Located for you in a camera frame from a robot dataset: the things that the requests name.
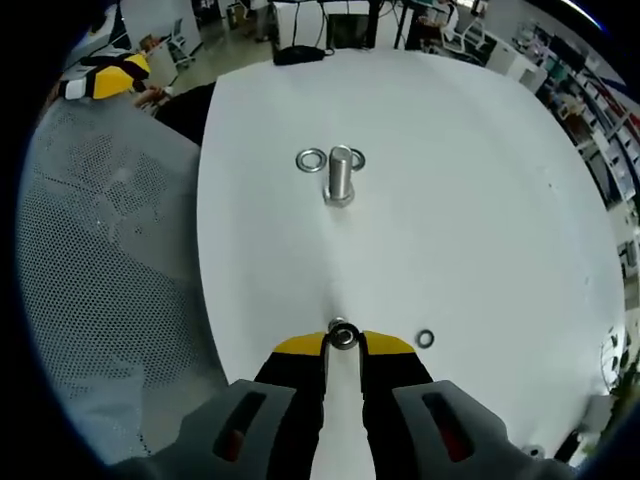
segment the white tabletop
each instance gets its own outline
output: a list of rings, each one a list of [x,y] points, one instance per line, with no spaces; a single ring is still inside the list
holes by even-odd
[[[355,201],[325,206],[304,148],[364,152]],[[230,382],[342,315],[413,342],[435,379],[553,453],[624,321],[606,212],[553,117],[522,85],[447,58],[340,51],[218,80],[198,180],[207,311]],[[331,352],[314,478],[373,478],[357,353]]]

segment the floor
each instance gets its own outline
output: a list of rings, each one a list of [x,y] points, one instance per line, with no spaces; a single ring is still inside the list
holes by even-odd
[[[271,44],[256,43],[239,30],[227,31],[221,21],[200,29],[202,46],[196,50],[196,61],[180,72],[173,83],[179,95],[200,85],[216,81],[220,75],[257,62],[270,60]]]

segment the gray mesh fabric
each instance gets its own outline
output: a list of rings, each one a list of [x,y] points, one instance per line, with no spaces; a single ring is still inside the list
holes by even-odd
[[[27,317],[62,403],[108,463],[171,443],[225,383],[198,270],[198,159],[127,98],[58,100],[27,155]]]

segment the mesh panel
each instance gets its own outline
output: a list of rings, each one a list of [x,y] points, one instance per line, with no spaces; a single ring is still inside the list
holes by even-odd
[[[107,461],[168,445],[224,384],[197,264],[197,162],[194,144],[123,99],[56,102],[29,150],[17,228],[27,317],[72,418],[136,412],[109,417],[110,441],[85,422]]]

